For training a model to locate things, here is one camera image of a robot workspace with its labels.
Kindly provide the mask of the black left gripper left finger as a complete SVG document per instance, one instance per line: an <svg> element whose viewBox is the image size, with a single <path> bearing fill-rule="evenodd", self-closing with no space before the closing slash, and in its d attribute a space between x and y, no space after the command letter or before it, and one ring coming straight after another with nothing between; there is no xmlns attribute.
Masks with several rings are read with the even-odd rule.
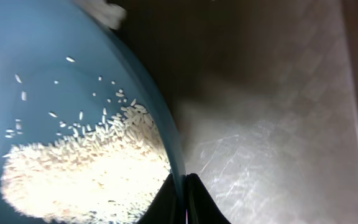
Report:
<svg viewBox="0 0 358 224"><path fill-rule="evenodd" d="M169 174L137 224L184 224L184 199Z"/></svg>

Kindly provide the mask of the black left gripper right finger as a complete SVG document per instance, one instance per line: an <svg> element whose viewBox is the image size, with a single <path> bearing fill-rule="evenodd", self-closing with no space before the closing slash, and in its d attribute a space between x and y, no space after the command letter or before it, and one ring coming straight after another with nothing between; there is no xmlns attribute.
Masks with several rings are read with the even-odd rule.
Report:
<svg viewBox="0 0 358 224"><path fill-rule="evenodd" d="M230 224L197 174L186 176L186 196L189 224Z"/></svg>

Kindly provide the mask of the pile of white rice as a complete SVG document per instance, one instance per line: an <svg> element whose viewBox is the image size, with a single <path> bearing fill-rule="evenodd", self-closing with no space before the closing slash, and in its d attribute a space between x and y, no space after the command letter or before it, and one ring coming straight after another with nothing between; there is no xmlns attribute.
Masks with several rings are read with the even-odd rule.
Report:
<svg viewBox="0 0 358 224"><path fill-rule="evenodd" d="M12 145L0 178L2 199L47 223L136 223L171 166L159 130L136 101L94 127L48 144Z"/></svg>

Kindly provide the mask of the dark blue plate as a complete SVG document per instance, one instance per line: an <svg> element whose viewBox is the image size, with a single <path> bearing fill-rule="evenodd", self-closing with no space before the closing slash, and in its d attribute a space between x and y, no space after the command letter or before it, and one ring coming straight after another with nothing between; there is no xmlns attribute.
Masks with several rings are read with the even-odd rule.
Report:
<svg viewBox="0 0 358 224"><path fill-rule="evenodd" d="M118 89L157 123L183 197L177 127L159 88L127 46L71 1L0 1L0 177L13 144L52 142L70 132L60 122L98 123L103 111L119 111ZM0 223L35 222L0 193Z"/></svg>

